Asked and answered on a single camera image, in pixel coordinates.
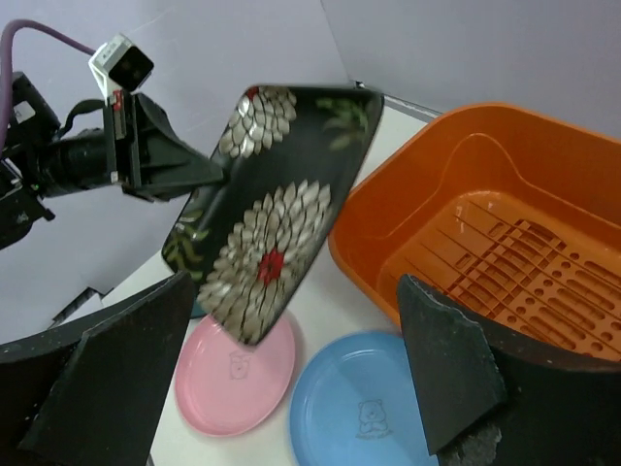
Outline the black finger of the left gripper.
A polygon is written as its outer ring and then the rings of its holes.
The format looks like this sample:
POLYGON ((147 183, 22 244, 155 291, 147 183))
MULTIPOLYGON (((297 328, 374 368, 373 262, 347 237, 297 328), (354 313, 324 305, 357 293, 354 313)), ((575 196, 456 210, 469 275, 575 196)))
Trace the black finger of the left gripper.
POLYGON ((168 202, 196 188, 222 184, 222 167, 181 140, 166 112, 143 93, 133 95, 133 194, 168 202))

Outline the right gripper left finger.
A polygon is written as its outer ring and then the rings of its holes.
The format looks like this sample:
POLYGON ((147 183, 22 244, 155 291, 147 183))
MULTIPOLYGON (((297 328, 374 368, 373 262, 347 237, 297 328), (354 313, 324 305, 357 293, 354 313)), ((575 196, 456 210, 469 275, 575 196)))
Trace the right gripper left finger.
POLYGON ((147 464, 194 297, 176 273, 2 345, 2 464, 147 464))

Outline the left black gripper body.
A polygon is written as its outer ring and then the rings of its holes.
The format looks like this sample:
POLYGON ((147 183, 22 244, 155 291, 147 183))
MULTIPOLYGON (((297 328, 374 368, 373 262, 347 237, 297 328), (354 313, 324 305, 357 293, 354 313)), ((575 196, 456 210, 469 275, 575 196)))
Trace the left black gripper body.
POLYGON ((41 153, 41 195, 47 198, 118 185, 122 192, 146 197, 146 112, 141 93, 116 91, 112 97, 78 102, 65 124, 41 153), (103 125, 69 137, 74 120, 99 113, 103 125))

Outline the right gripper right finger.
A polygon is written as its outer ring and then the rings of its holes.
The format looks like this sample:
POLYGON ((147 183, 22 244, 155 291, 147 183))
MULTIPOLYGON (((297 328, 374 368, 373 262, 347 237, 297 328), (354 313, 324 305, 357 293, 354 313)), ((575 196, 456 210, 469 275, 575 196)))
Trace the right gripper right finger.
POLYGON ((523 335, 411 275, 397 298, 428 452, 440 464, 619 464, 619 363, 523 335))

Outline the black floral rectangular plate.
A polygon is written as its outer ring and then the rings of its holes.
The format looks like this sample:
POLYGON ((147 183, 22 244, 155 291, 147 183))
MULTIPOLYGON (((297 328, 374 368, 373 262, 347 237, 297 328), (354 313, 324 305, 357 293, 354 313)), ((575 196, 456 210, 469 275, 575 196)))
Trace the black floral rectangular plate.
POLYGON ((272 330, 329 235, 370 150, 383 95, 362 86, 256 85, 212 153, 225 180, 196 189, 161 251, 234 340, 272 330))

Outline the teal square plate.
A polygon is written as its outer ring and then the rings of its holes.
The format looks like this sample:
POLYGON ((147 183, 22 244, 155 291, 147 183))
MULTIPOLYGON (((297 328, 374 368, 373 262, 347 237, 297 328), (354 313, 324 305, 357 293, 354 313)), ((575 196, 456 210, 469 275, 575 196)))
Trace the teal square plate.
POLYGON ((207 315, 207 313, 203 310, 200 303, 197 300, 193 301, 193 306, 190 314, 191 319, 202 319, 207 315))

